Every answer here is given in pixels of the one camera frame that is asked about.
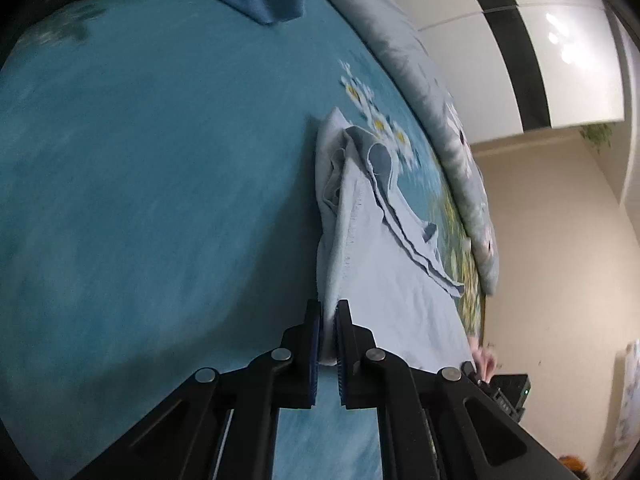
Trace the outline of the person's right hand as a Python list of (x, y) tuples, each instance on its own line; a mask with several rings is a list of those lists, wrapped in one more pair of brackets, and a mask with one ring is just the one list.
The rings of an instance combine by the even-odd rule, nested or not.
[(477, 337), (469, 336), (468, 341), (477, 377), (482, 382), (490, 382), (498, 368), (497, 356), (491, 348), (482, 346)]

